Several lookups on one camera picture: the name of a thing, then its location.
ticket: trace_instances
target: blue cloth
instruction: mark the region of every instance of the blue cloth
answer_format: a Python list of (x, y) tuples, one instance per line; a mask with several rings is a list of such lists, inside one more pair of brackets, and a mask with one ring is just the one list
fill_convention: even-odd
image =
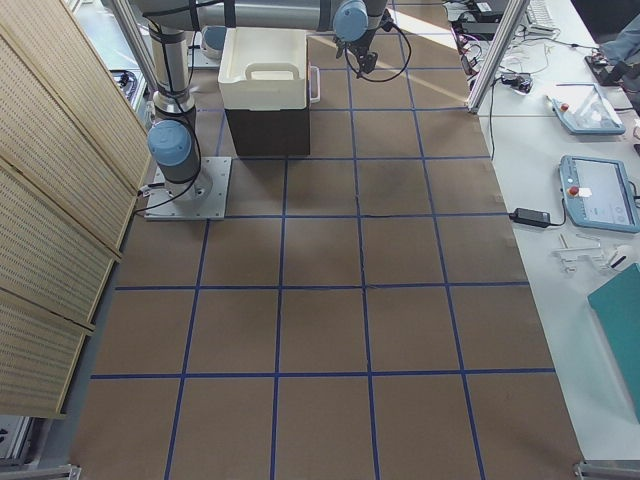
[(618, 34), (618, 38), (600, 45), (600, 50), (611, 65), (618, 62), (634, 63), (640, 55), (640, 15), (636, 16)]

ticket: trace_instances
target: black power supply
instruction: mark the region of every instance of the black power supply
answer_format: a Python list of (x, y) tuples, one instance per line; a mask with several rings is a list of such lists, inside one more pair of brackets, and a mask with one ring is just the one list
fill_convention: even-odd
[(526, 208), (516, 208), (509, 214), (509, 218), (514, 223), (522, 223), (523, 225), (531, 225), (539, 228), (547, 228), (553, 225), (551, 223), (551, 215), (547, 212), (527, 210)]

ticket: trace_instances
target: container handle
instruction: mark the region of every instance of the container handle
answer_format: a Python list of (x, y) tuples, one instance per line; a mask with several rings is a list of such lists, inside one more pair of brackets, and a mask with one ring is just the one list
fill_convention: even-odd
[(300, 79), (298, 67), (290, 63), (250, 63), (244, 71), (249, 80), (255, 72), (291, 72), (294, 80)]
[(313, 89), (311, 85), (309, 85), (309, 103), (318, 103), (320, 101), (320, 69), (314, 65), (310, 65), (309, 70), (312, 72), (311, 76), (313, 77), (313, 74), (315, 74), (316, 77), (316, 96), (313, 96)]

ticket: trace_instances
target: white bin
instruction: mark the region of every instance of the white bin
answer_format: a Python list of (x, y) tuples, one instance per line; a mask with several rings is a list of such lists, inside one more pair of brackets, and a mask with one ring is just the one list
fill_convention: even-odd
[(224, 106), (229, 110), (306, 108), (306, 32), (230, 28), (218, 82)]

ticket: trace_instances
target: corrugated panel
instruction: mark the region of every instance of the corrugated panel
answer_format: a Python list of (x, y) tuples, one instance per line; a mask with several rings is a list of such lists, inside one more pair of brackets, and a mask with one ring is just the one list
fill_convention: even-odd
[(0, 288), (89, 323), (112, 254), (17, 182), (1, 162), (0, 192)]
[(86, 335), (0, 291), (0, 411), (59, 417)]
[(0, 156), (117, 250), (134, 195), (1, 39), (0, 104)]
[(60, 0), (1, 0), (0, 24), (131, 186), (149, 162), (146, 132)]

